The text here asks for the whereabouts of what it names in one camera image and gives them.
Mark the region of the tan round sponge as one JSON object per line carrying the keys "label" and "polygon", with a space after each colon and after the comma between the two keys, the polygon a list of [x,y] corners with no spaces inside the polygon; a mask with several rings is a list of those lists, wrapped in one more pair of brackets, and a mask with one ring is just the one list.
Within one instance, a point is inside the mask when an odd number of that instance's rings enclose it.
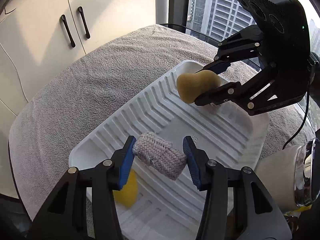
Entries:
{"label": "tan round sponge", "polygon": [[201,94],[221,85],[220,77],[210,70],[197,73],[183,73],[176,80],[180,99],[185,103],[194,103]]}

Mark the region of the orange yellow half-round sponge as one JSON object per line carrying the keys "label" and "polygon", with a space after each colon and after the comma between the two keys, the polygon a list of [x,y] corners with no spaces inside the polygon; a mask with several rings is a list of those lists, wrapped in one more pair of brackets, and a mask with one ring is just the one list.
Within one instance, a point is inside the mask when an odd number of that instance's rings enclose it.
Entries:
{"label": "orange yellow half-round sponge", "polygon": [[127,208],[135,204],[138,196],[138,185],[136,175],[133,169],[129,173],[127,183],[120,191],[114,191],[114,200]]}

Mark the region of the grey knitted cloth roll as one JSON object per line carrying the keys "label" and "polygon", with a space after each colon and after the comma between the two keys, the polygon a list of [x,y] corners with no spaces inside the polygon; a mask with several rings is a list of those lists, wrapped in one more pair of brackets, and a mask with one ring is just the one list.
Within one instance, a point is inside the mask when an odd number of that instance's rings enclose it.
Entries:
{"label": "grey knitted cloth roll", "polygon": [[183,152],[153,132],[141,134],[132,150],[141,162],[171,180],[177,180],[187,164]]}

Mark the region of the white ceramic mug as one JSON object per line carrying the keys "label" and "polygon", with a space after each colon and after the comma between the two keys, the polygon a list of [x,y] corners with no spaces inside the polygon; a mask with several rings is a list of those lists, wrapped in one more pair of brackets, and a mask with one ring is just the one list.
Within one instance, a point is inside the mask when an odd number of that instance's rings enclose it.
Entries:
{"label": "white ceramic mug", "polygon": [[255,173],[281,211],[298,209],[295,201],[294,182],[297,154],[300,146],[291,146],[260,159]]}

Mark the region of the white plastic tray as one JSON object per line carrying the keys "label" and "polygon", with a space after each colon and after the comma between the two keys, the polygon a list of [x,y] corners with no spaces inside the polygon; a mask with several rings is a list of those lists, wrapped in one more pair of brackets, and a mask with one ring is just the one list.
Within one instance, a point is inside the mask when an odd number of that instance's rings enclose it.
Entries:
{"label": "white plastic tray", "polygon": [[[269,117],[249,116],[233,102],[198,107],[184,103],[176,89],[182,73],[201,66],[183,61],[148,85],[85,137],[69,155],[69,165],[81,170],[95,167],[123,147],[127,137],[151,131],[181,150],[183,138],[223,166],[255,168],[265,142]],[[135,204],[117,205],[123,235],[128,239],[194,239],[204,207],[205,192],[197,190],[185,168],[170,180],[135,159],[138,185]]]}

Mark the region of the chrome mug lid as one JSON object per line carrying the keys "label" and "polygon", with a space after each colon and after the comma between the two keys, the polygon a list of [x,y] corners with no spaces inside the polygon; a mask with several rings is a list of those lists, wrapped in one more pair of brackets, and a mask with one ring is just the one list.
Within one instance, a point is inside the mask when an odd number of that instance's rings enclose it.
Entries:
{"label": "chrome mug lid", "polygon": [[319,139],[298,149],[295,162],[294,196],[297,206],[310,206],[319,196]]}

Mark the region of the grey towel table cover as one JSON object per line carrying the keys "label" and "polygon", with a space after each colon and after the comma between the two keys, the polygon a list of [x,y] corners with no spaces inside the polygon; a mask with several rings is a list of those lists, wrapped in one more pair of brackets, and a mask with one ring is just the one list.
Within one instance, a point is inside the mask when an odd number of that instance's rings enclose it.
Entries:
{"label": "grey towel table cover", "polygon": [[[216,53],[198,38],[151,25],[99,47],[45,85],[22,109],[9,135],[17,191],[29,217],[35,218],[82,139],[180,62],[205,65]],[[314,135],[298,107],[267,115],[259,159],[287,140],[302,144]]]}

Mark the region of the white lower cabinet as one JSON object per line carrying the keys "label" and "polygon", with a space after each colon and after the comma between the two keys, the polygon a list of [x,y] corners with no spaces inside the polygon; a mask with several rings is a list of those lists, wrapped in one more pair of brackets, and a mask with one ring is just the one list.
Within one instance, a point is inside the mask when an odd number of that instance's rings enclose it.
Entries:
{"label": "white lower cabinet", "polygon": [[156,0],[26,0],[1,23],[1,46],[30,100],[77,59],[155,22]]}

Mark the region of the black window frame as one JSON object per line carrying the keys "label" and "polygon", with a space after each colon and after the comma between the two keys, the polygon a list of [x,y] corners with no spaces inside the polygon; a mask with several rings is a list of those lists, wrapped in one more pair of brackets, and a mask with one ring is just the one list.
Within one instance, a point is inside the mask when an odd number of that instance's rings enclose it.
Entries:
{"label": "black window frame", "polygon": [[169,0],[168,23],[187,25],[189,0]]}

